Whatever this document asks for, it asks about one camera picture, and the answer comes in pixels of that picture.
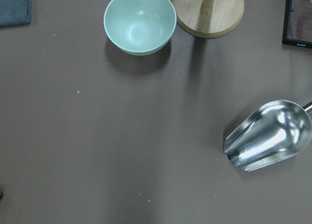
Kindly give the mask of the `wooden cup stand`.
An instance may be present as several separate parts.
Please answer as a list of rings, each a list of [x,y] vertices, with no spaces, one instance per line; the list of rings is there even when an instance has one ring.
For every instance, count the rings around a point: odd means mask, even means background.
[[[172,0],[179,26],[199,38],[218,38],[240,23],[244,0]]]

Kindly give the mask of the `metal ice scoop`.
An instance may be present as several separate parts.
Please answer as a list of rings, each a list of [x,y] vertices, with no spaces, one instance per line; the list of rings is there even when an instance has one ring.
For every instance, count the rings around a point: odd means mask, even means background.
[[[229,136],[223,150],[227,159],[247,172],[288,159],[312,141],[312,104],[268,102],[255,110]]]

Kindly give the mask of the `mint green bowl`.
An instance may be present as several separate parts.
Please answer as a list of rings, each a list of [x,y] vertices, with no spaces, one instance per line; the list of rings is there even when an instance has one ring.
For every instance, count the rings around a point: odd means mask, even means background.
[[[171,0],[111,0],[103,15],[108,39],[135,56],[162,49],[173,35],[176,21]]]

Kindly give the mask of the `black framed glass tray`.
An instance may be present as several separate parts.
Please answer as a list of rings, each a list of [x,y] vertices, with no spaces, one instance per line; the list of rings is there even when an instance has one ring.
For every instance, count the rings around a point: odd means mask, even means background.
[[[282,43],[312,47],[312,0],[286,0]]]

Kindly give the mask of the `grey folded cloth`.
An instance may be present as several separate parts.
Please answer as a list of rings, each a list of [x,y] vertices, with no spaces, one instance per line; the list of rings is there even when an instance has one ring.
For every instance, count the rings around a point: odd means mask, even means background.
[[[32,0],[0,0],[0,26],[31,23]]]

